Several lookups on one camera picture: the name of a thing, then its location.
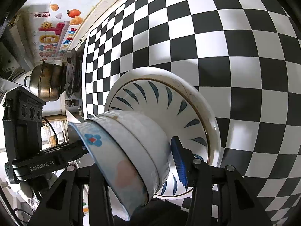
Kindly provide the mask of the white plate blue leaf rim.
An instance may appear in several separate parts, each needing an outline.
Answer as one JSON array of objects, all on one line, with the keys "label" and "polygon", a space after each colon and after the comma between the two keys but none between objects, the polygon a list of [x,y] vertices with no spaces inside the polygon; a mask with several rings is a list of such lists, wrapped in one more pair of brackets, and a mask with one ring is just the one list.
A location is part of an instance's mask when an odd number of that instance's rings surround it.
[{"label": "white plate blue leaf rim", "polygon": [[143,79],[126,83],[107,96],[107,110],[135,111],[151,118],[169,140],[178,136],[182,146],[207,161],[208,141],[201,119],[192,105],[172,87]]}]

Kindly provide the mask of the black gas stove burner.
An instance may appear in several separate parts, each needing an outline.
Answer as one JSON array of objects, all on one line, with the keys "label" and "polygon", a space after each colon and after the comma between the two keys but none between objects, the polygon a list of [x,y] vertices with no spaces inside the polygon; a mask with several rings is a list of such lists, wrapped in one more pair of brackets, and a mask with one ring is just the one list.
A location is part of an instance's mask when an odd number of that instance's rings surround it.
[{"label": "black gas stove burner", "polygon": [[74,48],[67,54],[64,90],[68,98],[82,98],[82,62],[82,56]]}]

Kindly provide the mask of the white plate with grey pattern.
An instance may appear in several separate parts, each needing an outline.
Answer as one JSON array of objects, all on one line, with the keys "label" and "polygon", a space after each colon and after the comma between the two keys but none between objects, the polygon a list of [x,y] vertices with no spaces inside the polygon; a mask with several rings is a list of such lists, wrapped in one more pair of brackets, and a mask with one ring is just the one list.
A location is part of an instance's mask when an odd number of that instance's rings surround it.
[{"label": "white plate with grey pattern", "polygon": [[210,166],[221,163],[219,127],[206,99],[187,81],[169,71],[142,67],[128,71],[112,86],[104,114],[141,114],[152,119],[168,140],[182,146]]}]

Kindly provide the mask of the white bowl flower pattern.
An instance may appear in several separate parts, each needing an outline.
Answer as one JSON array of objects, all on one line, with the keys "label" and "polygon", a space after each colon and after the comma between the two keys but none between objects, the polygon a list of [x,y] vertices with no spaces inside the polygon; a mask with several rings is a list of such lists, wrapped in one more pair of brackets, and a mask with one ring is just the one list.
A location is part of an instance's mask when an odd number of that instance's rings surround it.
[{"label": "white bowl flower pattern", "polygon": [[109,127],[86,120],[68,124],[70,141],[81,140],[113,191],[113,213],[129,221],[148,202],[147,188],[132,161],[121,148],[120,138]]}]

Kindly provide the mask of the colourful wall sticker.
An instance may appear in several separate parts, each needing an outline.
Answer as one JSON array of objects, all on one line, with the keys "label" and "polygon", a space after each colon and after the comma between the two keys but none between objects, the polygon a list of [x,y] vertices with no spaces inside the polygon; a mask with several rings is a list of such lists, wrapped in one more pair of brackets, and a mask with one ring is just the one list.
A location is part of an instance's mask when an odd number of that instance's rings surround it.
[{"label": "colourful wall sticker", "polygon": [[73,42],[84,15],[79,9],[51,4],[32,15],[32,46],[36,61],[61,61]]}]

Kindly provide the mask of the steel steamer pot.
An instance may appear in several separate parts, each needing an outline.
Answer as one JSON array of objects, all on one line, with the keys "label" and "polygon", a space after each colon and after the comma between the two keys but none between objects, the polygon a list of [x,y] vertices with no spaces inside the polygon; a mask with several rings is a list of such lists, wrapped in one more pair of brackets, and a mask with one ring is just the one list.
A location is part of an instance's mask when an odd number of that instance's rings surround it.
[{"label": "steel steamer pot", "polygon": [[24,87],[46,102],[54,102],[65,91],[65,64],[45,63],[35,66],[32,73],[24,78]]}]

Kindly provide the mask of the black white checkered mat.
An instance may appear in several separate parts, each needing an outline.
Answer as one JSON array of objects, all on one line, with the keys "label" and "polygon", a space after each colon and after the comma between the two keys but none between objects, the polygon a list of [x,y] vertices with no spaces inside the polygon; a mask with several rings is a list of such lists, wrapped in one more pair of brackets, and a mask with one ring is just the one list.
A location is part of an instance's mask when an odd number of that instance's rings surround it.
[{"label": "black white checkered mat", "polygon": [[300,201],[300,24],[278,0],[121,0],[84,44],[84,116],[129,70],[153,66],[214,111],[222,165],[245,176],[275,225]]}]

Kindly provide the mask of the white bowl dark rim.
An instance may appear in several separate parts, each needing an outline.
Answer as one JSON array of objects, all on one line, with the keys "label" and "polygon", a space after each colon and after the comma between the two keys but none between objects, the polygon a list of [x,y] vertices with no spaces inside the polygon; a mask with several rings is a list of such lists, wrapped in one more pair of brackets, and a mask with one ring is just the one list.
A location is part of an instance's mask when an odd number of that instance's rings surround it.
[{"label": "white bowl dark rim", "polygon": [[90,118],[118,143],[146,185],[156,194],[169,176],[170,144],[161,127],[135,111],[111,110]]}]

